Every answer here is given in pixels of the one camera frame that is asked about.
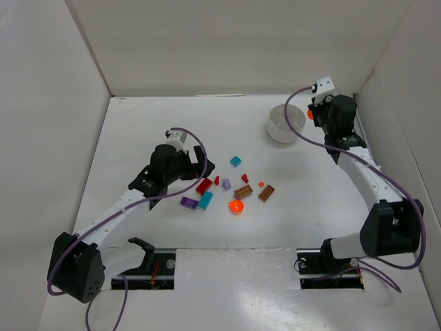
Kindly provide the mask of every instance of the small red object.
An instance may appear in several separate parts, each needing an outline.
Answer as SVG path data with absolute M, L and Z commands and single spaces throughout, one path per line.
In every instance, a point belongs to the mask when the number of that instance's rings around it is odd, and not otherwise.
M 196 189 L 196 192 L 200 195 L 204 195 L 205 191 L 208 190 L 213 185 L 213 182 L 208 178 L 205 178 L 201 184 Z

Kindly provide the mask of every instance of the white wall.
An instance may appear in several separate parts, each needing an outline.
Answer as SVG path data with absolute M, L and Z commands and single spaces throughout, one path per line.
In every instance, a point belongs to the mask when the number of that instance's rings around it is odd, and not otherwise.
M 421 199 L 427 225 L 422 264 L 441 319 L 441 1 L 414 0 L 358 96 L 376 161 Z
M 411 0 L 69 0 L 113 94 L 358 92 Z
M 36 330 L 109 100 L 63 0 L 0 1 L 0 329 Z

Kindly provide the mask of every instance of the white container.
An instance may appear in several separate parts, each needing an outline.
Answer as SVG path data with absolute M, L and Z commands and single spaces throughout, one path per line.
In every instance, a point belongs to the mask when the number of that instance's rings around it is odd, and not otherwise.
M 278 105 L 271 109 L 267 122 L 269 136 L 279 143 L 294 143 L 298 137 L 289 128 L 283 114 L 284 105 Z M 296 106 L 288 105 L 288 118 L 293 127 L 301 133 L 306 123 L 306 116 L 303 111 Z

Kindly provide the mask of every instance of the brown block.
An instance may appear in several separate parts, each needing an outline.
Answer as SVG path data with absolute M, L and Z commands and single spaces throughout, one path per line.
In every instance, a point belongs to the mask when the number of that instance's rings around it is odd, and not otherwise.
M 268 200 L 269 196 L 271 194 L 273 194 L 274 192 L 274 188 L 271 185 L 268 185 L 263 191 L 262 193 L 259 194 L 259 199 L 262 200 L 263 202 L 265 202 L 266 200 Z
M 241 200 L 253 193 L 253 189 L 249 185 L 245 185 L 243 188 L 239 188 L 238 190 L 234 191 L 234 196 L 236 199 Z

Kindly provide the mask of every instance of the purple brick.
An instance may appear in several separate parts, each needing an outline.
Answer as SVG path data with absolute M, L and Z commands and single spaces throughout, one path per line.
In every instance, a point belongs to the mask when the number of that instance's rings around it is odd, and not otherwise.
M 184 207 L 187 207 L 189 209 L 196 209 L 196 207 L 198 206 L 198 201 L 193 200 L 191 198 L 186 198 L 186 197 L 182 197 L 181 200 L 181 205 L 183 205 Z
M 223 188 L 226 189 L 226 190 L 229 190 L 230 188 L 232 188 L 232 185 L 231 185 L 231 183 L 229 182 L 229 179 L 228 179 L 228 178 L 225 178 L 225 179 L 222 181 L 222 185 L 223 185 Z

